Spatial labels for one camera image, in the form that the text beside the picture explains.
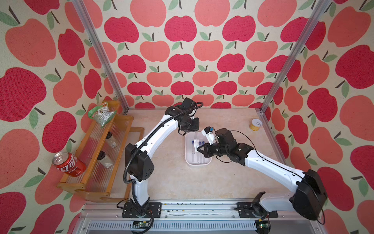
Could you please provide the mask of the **white rectangular tray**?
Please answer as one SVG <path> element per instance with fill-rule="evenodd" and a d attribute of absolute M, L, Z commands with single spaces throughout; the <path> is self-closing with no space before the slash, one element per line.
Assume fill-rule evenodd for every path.
<path fill-rule="evenodd" d="M 207 143 L 201 132 L 189 132 L 185 135 L 185 160 L 189 167 L 208 166 L 212 158 L 206 158 L 197 148 Z"/>

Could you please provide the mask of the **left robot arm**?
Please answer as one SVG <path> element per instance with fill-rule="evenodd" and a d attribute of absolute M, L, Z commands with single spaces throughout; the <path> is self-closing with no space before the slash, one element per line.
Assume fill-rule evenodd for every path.
<path fill-rule="evenodd" d="M 158 124 L 136 144 L 125 147 L 125 170 L 123 181 L 131 185 L 132 200 L 138 206 L 144 206 L 149 200 L 148 181 L 154 171 L 152 157 L 162 142 L 175 130 L 185 135 L 199 130 L 199 119 L 194 115 L 202 108 L 202 102 L 184 99 L 181 105 L 166 109 Z"/>

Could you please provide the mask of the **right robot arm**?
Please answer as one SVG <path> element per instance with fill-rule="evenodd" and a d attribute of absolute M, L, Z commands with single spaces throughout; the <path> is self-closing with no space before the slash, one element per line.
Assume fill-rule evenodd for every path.
<path fill-rule="evenodd" d="M 245 212 L 263 218 L 277 211 L 295 211 L 308 220 L 318 220 L 328 196 L 317 172 L 309 169 L 304 172 L 288 167 L 265 155 L 247 144 L 234 147 L 220 143 L 206 143 L 197 147 L 206 158 L 228 156 L 232 162 L 257 170 L 276 180 L 290 192 L 283 195 L 260 192 Z"/>

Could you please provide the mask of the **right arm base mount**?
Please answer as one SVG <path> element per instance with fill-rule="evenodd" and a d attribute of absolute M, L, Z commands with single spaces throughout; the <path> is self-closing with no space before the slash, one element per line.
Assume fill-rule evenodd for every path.
<path fill-rule="evenodd" d="M 235 211 L 238 212 L 240 218 L 278 218 L 277 211 L 268 212 L 258 202 L 238 202 Z"/>

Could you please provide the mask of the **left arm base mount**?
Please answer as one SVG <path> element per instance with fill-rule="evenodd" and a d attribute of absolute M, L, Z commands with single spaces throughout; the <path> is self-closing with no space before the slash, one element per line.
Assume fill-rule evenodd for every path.
<path fill-rule="evenodd" d="M 146 202 L 144 207 L 136 205 L 135 202 L 126 202 L 122 211 L 123 218 L 160 218 L 162 203 Z"/>

